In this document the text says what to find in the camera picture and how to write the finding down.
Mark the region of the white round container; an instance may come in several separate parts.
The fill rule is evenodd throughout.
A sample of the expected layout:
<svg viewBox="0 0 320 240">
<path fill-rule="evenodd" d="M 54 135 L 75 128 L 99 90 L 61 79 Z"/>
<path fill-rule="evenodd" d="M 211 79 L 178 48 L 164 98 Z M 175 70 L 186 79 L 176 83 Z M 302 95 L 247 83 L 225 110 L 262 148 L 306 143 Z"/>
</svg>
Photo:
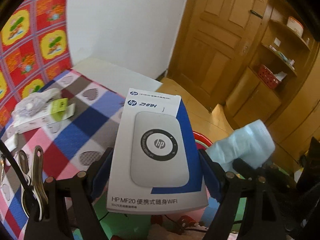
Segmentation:
<svg viewBox="0 0 320 240">
<path fill-rule="evenodd" d="M 290 28 L 295 34 L 297 34 L 299 37 L 303 36 L 304 27 L 303 25 L 296 20 L 294 17 L 289 16 L 287 19 L 286 26 Z"/>
</svg>

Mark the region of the white speaker product box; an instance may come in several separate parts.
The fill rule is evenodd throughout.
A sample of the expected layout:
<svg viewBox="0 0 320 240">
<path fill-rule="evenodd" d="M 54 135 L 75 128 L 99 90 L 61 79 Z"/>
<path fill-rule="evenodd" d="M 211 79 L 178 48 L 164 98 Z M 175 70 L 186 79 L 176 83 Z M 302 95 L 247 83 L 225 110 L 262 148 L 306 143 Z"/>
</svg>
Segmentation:
<svg viewBox="0 0 320 240">
<path fill-rule="evenodd" d="M 200 158 L 178 95 L 131 88 L 114 147 L 107 209 L 167 215 L 206 207 Z"/>
</svg>

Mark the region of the wooden cabinet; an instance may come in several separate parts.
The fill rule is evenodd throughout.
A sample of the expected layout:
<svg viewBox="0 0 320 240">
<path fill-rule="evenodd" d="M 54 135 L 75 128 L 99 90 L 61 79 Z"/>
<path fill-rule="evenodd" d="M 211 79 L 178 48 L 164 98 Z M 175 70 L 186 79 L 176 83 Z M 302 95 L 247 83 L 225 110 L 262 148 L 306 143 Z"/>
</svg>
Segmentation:
<svg viewBox="0 0 320 240">
<path fill-rule="evenodd" d="M 303 25 L 302 37 L 286 26 L 289 16 Z M 276 89 L 258 76 L 261 64 L 281 81 Z M 288 3 L 268 3 L 256 49 L 223 110 L 234 129 L 263 121 L 276 145 L 273 161 L 289 172 L 319 138 L 319 43 Z"/>
</svg>

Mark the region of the white bedside table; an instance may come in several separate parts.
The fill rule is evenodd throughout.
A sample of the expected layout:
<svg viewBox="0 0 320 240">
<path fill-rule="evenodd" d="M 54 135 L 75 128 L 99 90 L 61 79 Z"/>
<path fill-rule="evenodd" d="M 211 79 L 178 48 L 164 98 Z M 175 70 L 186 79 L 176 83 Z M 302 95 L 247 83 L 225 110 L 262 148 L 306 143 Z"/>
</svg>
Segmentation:
<svg viewBox="0 0 320 240">
<path fill-rule="evenodd" d="M 150 77 L 93 57 L 80 61 L 73 69 L 122 96 L 130 88 L 155 92 L 162 85 Z"/>
</svg>

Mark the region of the white printed plastic bag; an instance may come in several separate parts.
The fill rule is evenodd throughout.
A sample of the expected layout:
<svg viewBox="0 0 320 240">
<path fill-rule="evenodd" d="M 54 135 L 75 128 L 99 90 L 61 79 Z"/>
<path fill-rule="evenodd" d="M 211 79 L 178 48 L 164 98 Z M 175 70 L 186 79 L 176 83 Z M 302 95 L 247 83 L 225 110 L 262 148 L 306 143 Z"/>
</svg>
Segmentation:
<svg viewBox="0 0 320 240">
<path fill-rule="evenodd" d="M 41 111 L 46 103 L 60 98 L 61 91 L 57 88 L 31 93 L 15 106 L 11 116 L 14 120 L 20 117 L 32 117 Z"/>
</svg>

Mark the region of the light blue cloth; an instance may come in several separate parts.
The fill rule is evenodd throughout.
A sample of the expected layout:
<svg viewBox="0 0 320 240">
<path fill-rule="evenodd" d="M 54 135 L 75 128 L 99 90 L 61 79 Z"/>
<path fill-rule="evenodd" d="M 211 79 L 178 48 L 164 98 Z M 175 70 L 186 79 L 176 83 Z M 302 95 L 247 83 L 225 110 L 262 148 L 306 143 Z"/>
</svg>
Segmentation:
<svg viewBox="0 0 320 240">
<path fill-rule="evenodd" d="M 220 164 L 224 171 L 232 171 L 233 161 L 242 159 L 253 169 L 259 168 L 275 151 L 273 139 L 261 120 L 236 129 L 225 139 L 216 141 L 206 153 L 213 162 Z"/>
</svg>

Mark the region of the checkered heart bed sheet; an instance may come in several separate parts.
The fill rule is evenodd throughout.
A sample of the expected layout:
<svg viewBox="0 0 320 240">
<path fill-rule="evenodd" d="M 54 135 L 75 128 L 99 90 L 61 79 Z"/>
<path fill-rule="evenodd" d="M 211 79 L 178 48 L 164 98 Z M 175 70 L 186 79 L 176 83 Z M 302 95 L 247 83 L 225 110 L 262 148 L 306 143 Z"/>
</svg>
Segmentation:
<svg viewBox="0 0 320 240">
<path fill-rule="evenodd" d="M 17 148 L 31 156 L 40 145 L 43 177 L 71 178 L 114 146 L 125 98 L 74 70 L 63 72 L 43 90 L 51 88 L 59 89 L 62 97 L 75 104 L 74 115 L 18 135 Z"/>
</svg>

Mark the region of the white tissue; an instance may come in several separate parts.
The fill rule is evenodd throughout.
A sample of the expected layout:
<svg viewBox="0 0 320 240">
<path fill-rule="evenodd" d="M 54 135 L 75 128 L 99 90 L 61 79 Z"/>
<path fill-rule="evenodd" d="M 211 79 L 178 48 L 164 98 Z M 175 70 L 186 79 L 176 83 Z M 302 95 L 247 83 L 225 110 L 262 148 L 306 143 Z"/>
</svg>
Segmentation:
<svg viewBox="0 0 320 240">
<path fill-rule="evenodd" d="M 4 142 L 5 146 L 7 147 L 7 149 L 12 152 L 14 149 L 17 148 L 18 145 L 18 135 L 17 134 L 13 134 L 11 137 L 9 137 L 5 142 Z"/>
</svg>

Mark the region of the white green cardboard box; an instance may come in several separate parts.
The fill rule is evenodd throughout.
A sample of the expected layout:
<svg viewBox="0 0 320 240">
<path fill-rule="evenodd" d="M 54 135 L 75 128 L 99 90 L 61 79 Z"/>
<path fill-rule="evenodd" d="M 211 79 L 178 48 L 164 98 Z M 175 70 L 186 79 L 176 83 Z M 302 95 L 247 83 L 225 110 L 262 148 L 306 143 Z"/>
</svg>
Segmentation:
<svg viewBox="0 0 320 240">
<path fill-rule="evenodd" d="M 69 104 L 67 98 L 61 98 L 46 103 L 39 112 L 31 117 L 18 117 L 12 124 L 15 131 L 21 134 L 66 120 L 74 113 L 75 103 Z"/>
</svg>

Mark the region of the metal spring clamp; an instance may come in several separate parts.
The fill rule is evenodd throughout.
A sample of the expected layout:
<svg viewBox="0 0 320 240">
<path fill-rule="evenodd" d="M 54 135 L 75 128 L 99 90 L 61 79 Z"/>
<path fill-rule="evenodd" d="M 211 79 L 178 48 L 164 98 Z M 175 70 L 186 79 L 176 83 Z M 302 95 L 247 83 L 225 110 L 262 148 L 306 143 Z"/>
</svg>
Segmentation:
<svg viewBox="0 0 320 240">
<path fill-rule="evenodd" d="M 27 184 L 27 189 L 31 191 L 31 196 L 27 195 L 27 191 L 22 186 L 21 189 L 21 203 L 22 208 L 27 217 L 30 216 L 32 208 L 37 208 L 36 218 L 37 222 L 40 222 L 44 217 L 44 211 L 46 205 L 48 205 L 48 197 L 45 193 L 42 179 L 43 171 L 43 155 L 44 151 L 40 145 L 36 145 L 34 148 L 33 158 L 31 164 L 27 154 L 20 150 L 18 153 L 19 167 L 24 176 L 24 181 Z"/>
</svg>

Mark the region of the red perforated basket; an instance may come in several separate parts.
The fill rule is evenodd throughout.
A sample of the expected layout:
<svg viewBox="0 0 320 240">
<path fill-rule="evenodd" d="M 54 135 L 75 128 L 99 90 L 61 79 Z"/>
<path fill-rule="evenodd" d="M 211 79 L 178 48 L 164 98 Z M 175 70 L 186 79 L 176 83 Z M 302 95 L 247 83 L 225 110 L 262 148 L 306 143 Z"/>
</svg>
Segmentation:
<svg viewBox="0 0 320 240">
<path fill-rule="evenodd" d="M 263 64 L 259 66 L 258 76 L 270 89 L 276 89 L 281 83 L 275 75 Z"/>
</svg>

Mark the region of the red floral patterned headboard cloth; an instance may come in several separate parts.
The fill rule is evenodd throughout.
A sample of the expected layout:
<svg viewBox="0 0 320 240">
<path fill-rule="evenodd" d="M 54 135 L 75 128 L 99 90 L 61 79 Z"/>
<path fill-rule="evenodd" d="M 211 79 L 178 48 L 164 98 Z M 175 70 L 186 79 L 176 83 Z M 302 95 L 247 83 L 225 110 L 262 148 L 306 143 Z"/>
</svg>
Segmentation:
<svg viewBox="0 0 320 240">
<path fill-rule="evenodd" d="M 24 0 L 1 30 L 1 127 L 15 105 L 72 67 L 67 0 Z"/>
</svg>

